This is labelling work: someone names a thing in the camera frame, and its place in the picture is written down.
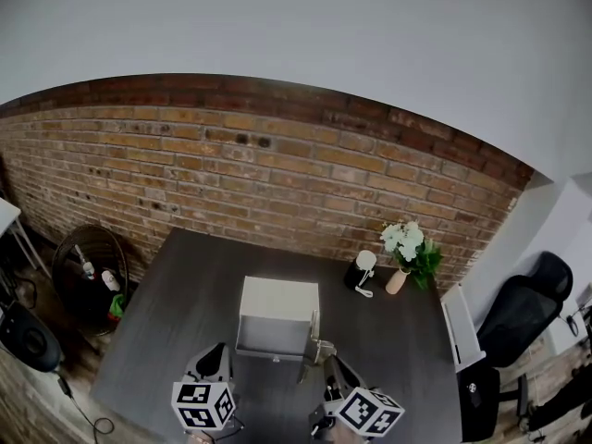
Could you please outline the small white table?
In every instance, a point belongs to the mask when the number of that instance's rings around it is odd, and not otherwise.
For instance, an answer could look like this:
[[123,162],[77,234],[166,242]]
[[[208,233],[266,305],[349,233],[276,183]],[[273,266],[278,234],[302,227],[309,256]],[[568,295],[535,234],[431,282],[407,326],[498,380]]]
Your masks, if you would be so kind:
[[41,268],[46,273],[47,268],[20,222],[20,215],[18,207],[0,197],[0,239],[6,233],[11,234],[31,267],[35,270]]

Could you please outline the white flower bouquet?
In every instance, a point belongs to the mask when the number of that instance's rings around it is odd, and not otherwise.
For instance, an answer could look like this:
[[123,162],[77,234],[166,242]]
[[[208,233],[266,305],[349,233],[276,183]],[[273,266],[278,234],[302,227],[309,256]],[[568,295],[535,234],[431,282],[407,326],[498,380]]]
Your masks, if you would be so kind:
[[384,224],[383,227],[380,239],[385,252],[392,256],[398,269],[410,271],[407,278],[411,278],[420,289],[426,289],[435,278],[442,260],[440,248],[425,236],[415,221]]

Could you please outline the black and white pod device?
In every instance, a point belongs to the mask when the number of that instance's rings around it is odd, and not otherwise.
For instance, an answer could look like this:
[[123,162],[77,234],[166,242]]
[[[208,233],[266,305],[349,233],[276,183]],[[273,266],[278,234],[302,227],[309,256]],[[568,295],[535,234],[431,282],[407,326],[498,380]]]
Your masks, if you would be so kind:
[[43,373],[57,369],[62,350],[52,331],[19,302],[0,317],[0,344],[28,367]]

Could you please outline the pink vase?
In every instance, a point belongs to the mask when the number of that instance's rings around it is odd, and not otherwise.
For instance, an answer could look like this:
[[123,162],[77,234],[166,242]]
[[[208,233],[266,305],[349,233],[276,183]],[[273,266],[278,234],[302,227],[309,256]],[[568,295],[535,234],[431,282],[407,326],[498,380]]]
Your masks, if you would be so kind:
[[397,294],[404,285],[407,277],[410,275],[408,269],[399,268],[388,280],[385,290],[390,295]]

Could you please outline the person's right forearm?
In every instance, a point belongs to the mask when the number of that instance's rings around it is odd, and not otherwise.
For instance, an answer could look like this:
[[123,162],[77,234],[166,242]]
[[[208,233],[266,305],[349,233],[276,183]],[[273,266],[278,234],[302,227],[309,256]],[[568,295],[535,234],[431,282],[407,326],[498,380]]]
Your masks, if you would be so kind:
[[368,444],[366,439],[357,435],[347,426],[336,425],[331,430],[334,444]]

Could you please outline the black bottle white lid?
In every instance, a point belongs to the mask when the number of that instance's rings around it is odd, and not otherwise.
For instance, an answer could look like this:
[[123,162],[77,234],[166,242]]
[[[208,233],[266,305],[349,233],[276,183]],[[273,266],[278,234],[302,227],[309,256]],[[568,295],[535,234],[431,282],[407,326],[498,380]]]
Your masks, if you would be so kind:
[[362,250],[351,262],[343,279],[344,285],[349,290],[371,299],[374,293],[364,287],[364,283],[375,274],[376,255],[369,250]]

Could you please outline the white desk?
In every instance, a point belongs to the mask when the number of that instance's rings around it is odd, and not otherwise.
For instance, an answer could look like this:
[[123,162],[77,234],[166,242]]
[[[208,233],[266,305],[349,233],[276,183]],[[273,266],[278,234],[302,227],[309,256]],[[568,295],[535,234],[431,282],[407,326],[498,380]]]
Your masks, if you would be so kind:
[[561,312],[543,331],[542,339],[549,357],[556,357],[587,338],[582,312],[573,293],[563,302]]

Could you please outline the white chair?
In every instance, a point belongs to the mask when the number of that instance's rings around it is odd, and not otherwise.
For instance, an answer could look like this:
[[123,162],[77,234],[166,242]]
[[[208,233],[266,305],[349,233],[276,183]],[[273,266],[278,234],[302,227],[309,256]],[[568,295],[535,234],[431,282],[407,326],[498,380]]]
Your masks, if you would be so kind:
[[459,374],[483,360],[487,354],[481,349],[477,339],[475,325],[460,284],[454,285],[442,296],[441,307],[449,333],[455,372]]

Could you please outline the white drawer box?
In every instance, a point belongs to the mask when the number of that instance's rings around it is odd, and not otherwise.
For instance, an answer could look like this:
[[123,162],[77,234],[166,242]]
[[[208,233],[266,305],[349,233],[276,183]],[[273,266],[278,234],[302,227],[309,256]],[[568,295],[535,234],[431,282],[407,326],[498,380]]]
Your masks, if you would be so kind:
[[320,311],[316,283],[246,277],[236,353],[275,362],[300,361],[313,310]]

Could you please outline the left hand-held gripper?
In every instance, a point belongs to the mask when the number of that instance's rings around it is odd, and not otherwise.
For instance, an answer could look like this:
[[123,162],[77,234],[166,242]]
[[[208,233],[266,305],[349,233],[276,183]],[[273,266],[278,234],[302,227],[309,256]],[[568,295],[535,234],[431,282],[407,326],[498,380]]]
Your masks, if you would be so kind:
[[230,350],[218,342],[190,358],[174,382],[171,407],[186,431],[221,431],[235,413]]

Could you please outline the black office chair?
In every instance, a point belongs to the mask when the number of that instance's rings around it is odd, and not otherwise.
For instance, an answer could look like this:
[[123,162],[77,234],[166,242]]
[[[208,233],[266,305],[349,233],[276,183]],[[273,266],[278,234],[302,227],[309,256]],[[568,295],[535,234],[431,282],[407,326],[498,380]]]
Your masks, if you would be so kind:
[[572,269],[551,252],[541,253],[529,274],[512,276],[502,285],[476,334],[486,356],[457,374],[462,444],[493,436],[503,401],[516,401],[516,415],[525,416],[526,375],[517,378],[516,389],[503,392],[500,369],[514,364],[559,317],[572,288]]

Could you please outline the dark grey table white legs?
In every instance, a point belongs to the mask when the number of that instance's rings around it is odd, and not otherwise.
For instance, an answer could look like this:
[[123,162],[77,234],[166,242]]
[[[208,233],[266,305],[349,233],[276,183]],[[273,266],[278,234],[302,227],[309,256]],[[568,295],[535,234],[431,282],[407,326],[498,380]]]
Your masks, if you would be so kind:
[[342,261],[269,249],[176,228],[166,238],[110,342],[92,386],[109,410],[188,444],[171,407],[187,362],[218,342],[234,345],[246,277],[319,288],[320,336],[404,413],[376,444],[460,444],[461,411],[448,331],[434,289],[395,295],[379,268],[366,299],[345,287]]

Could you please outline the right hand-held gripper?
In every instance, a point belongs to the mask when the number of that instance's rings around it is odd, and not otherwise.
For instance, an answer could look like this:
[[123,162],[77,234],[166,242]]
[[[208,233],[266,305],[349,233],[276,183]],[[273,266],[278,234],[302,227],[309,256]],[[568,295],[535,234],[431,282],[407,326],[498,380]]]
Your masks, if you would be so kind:
[[367,387],[336,354],[323,363],[323,371],[323,400],[309,415],[310,438],[331,438],[338,425],[364,438],[383,438],[405,413],[389,395]]

